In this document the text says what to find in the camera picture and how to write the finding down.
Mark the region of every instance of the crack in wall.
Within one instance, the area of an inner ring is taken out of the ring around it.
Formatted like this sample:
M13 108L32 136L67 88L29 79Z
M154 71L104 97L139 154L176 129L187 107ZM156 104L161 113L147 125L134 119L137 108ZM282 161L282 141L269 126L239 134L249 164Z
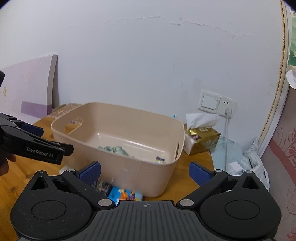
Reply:
M193 25L197 25L197 26L205 26L205 27L208 27L208 28L211 28L211 29L217 29L217 30L223 31L224 33L226 33L232 39L240 39L240 38L250 37L250 35L247 35L247 34L233 34L233 33L230 33L229 31L227 31L227 30L225 30L225 29L223 29L221 27L215 27L215 26L212 26L210 24L205 24L205 23L191 22L191 21L188 21L188 20L185 20L185 21L183 21L181 23L170 22L170 21L168 21L166 18L164 18L162 16L150 16L150 17L147 17L147 18L121 18L121 19L118 19L118 20L107 21L107 22L103 23L102 25L114 25L115 23L121 22L121 21L137 21L137 20L147 20L147 19L152 19L152 18L163 19L167 23L169 23L171 25L175 25L175 26L180 26L182 24L189 23L189 24L193 24Z

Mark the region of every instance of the human hand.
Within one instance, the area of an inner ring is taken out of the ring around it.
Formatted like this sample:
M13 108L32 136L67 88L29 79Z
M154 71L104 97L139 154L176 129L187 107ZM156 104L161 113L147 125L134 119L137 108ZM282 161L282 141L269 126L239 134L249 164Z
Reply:
M17 157L14 154L8 153L0 149L0 176L3 176L8 172L7 160L15 162L17 160Z

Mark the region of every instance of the beige plastic bin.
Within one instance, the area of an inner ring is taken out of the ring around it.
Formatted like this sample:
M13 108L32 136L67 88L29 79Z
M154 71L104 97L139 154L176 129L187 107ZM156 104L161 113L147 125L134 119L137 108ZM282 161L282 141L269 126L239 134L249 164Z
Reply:
M75 119L82 119L82 124L66 134L65 126ZM184 145L179 120L112 104L79 106L56 119L51 128L57 141L74 146L71 158L64 160L69 168L79 170L99 161L101 180L148 197L164 192ZM129 156L99 146L122 146ZM165 159L164 164L154 163L157 156Z

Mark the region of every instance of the gold tissue box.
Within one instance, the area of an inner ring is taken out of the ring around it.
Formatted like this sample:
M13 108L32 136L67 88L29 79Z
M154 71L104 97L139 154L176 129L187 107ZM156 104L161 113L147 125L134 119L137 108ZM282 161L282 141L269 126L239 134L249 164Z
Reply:
M184 151L188 155L197 154L216 147L220 133L213 128L185 129Z

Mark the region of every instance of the wooden tabletop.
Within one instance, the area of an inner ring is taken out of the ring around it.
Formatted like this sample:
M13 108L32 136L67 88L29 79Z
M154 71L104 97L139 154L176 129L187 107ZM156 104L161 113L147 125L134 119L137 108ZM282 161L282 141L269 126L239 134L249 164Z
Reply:
M45 117L35 124L44 129L43 138L45 139L53 140L53 134L50 129L53 120L53 118ZM197 161L210 170L214 169L209 152L188 156L183 151L164 193L159 197L145 198L145 200L173 200L177 202L198 188L198 185L189 177L188 173L189 163L192 161ZM16 162L9 162L9 172L0 177L1 241L17 240L15 231L10 223L10 211L35 172L45 170L48 175L58 175L62 166L63 165L59 166L21 156L17 157Z

